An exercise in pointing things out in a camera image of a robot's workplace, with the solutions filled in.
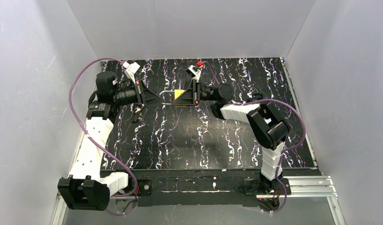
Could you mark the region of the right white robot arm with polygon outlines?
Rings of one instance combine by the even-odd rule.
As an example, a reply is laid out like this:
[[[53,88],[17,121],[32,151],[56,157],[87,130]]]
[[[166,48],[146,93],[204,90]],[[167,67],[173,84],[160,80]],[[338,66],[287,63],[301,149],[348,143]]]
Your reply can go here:
[[[262,147],[261,176],[266,181],[280,178],[281,152],[290,127],[278,110],[270,103],[232,103],[234,88],[221,83],[216,87],[201,87],[192,80],[183,89],[174,90],[173,106],[197,106],[200,101],[214,101],[210,109],[215,118],[234,120],[250,125],[256,140]]]

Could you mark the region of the black key fob with lanyard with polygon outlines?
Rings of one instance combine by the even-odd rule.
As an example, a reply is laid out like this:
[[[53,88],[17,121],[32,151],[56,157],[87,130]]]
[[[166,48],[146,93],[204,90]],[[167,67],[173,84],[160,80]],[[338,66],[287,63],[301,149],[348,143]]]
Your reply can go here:
[[[131,122],[137,123],[140,120],[140,114],[145,110],[145,106],[142,104],[134,104],[133,112],[131,116]]]

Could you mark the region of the brass padlock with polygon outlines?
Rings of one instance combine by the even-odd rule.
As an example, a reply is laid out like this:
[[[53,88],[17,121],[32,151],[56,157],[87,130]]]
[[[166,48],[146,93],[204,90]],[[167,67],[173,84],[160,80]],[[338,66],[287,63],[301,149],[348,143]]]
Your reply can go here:
[[[173,106],[173,107],[186,107],[186,105],[173,105],[173,101],[181,96],[185,90],[182,89],[175,89],[175,90],[163,90],[159,93],[159,96],[162,97],[162,105],[167,105],[167,106]],[[171,102],[167,103],[164,101],[164,95],[169,94]]]

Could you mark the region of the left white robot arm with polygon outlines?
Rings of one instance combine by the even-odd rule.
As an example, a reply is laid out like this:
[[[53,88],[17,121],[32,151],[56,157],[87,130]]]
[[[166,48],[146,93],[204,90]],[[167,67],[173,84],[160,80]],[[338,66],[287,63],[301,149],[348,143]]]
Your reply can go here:
[[[135,176],[127,169],[101,177],[101,161],[104,155],[114,158],[105,149],[120,107],[134,104],[139,115],[146,106],[161,103],[161,98],[147,89],[143,81],[136,79],[121,86],[113,71],[100,72],[96,76],[96,90],[88,101],[86,122],[81,123],[84,137],[69,175],[59,179],[58,191],[71,210],[107,209],[110,198],[125,189]]]

